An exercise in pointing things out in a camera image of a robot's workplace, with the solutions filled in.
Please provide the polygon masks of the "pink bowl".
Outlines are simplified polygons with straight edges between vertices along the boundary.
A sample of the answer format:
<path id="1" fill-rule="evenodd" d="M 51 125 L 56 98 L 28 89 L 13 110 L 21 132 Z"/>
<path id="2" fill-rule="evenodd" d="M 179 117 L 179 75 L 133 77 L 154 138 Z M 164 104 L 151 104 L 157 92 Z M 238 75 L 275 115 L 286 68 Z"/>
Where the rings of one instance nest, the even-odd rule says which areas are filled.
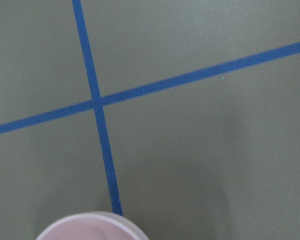
<path id="1" fill-rule="evenodd" d="M 132 221 L 110 212 L 73 214 L 49 225 L 38 240 L 147 240 Z"/>

